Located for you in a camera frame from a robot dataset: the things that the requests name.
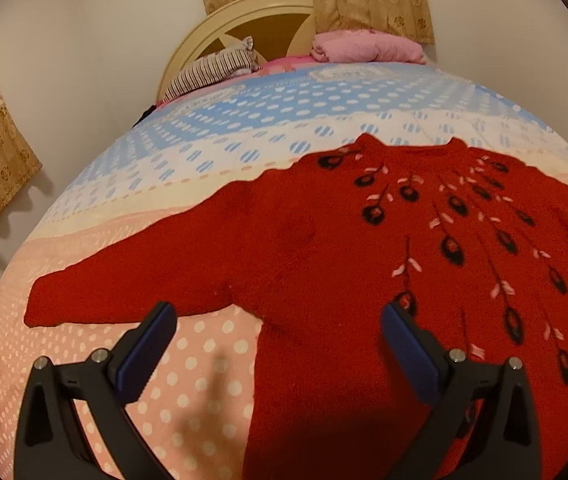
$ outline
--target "pink polka dot fabric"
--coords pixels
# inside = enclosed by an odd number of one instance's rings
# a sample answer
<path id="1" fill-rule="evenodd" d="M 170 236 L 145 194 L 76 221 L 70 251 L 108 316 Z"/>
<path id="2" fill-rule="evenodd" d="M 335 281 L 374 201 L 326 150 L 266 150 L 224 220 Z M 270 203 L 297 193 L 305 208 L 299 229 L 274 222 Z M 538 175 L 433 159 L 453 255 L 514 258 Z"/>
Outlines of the pink polka dot fabric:
<path id="1" fill-rule="evenodd" d="M 32 240 L 17 252 L 0 281 L 0 476 L 13 478 L 13 450 L 23 391 L 34 360 L 55 364 L 112 348 L 135 325 L 23 324 L 36 278 L 64 269 L 106 245 L 176 211 L 129 215 L 77 234 Z M 127 412 L 149 447 L 176 479 L 241 478 L 253 415 L 254 361 L 261 322 L 237 306 L 179 319 L 177 333 L 139 402 Z M 81 424 L 101 468 L 121 478 L 85 402 Z"/>

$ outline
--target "red sweater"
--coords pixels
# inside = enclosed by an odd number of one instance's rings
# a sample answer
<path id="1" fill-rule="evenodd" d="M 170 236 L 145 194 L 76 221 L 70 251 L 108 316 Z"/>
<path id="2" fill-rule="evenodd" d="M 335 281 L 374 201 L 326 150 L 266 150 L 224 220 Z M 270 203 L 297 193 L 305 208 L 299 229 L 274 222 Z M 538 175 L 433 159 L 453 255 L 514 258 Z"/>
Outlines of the red sweater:
<path id="1" fill-rule="evenodd" d="M 264 320 L 244 480 L 378 480 L 428 413 L 381 338 L 397 296 L 445 348 L 523 359 L 552 478 L 568 459 L 568 186 L 459 139 L 362 135 L 228 184 L 39 278 L 24 322 L 238 304 Z"/>

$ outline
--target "headboard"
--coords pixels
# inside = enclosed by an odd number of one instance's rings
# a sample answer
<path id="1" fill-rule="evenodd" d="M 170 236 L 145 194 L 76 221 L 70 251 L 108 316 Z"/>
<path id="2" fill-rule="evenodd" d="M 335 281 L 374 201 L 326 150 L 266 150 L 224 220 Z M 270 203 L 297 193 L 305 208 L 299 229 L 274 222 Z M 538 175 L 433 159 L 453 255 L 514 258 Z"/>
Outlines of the headboard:
<path id="1" fill-rule="evenodd" d="M 313 0 L 236 0 L 216 10 L 195 27 L 169 60 L 157 101 L 177 72 L 199 57 L 252 36 L 262 64 L 311 51 L 315 35 Z"/>

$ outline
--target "mattress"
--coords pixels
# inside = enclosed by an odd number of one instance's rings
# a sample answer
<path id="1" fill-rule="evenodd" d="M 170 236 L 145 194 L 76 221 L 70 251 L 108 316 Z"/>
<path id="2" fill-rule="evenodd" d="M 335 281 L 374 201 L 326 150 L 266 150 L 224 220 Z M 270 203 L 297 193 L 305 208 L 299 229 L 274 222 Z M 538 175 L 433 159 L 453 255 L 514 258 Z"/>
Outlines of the mattress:
<path id="1" fill-rule="evenodd" d="M 135 326 L 30 329 L 23 315 L 36 278 L 189 209 L 228 182 L 287 168 L 362 132 L 389 145 L 459 137 L 568 184 L 568 143 L 550 126 L 484 86 L 424 66 L 304 64 L 238 78 L 161 107 L 81 171 L 2 276 L 0 476 L 13 476 L 20 400 L 35 358 L 84 360 L 93 349 L 112 348 Z M 259 319 L 235 305 L 180 318 L 139 402 L 127 407 L 174 478 L 241 478 L 260 329 Z M 119 476 L 85 403 L 77 404 L 100 466 Z"/>

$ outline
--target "striped pillow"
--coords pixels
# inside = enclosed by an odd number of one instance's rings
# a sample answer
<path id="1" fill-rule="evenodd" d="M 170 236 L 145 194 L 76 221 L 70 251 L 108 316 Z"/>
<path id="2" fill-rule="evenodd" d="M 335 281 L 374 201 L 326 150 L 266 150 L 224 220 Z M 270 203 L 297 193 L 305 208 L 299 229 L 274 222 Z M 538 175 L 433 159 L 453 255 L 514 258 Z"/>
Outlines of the striped pillow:
<path id="1" fill-rule="evenodd" d="M 165 103 L 198 88 L 219 83 L 240 68 L 248 68 L 252 72 L 259 70 L 251 36 L 244 38 L 241 43 L 197 59 L 180 70 L 169 83 L 162 102 Z"/>

